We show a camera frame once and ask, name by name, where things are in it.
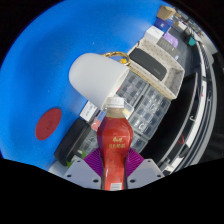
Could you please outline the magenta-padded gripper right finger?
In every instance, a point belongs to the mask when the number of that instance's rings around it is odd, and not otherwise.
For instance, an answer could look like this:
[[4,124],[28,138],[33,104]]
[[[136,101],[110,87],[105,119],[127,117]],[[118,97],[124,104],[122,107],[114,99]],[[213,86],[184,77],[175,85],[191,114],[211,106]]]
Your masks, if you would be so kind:
[[141,188],[163,177],[163,173],[152,159],[144,159],[135,150],[129,150],[126,158],[128,189]]

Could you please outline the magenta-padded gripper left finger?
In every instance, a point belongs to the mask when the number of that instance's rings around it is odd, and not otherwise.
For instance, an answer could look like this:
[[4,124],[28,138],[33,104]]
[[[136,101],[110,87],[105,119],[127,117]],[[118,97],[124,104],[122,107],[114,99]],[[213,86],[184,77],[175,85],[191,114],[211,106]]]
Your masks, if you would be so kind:
[[75,160],[63,178],[84,188],[100,189],[102,185],[102,160],[100,151],[93,150],[84,159]]

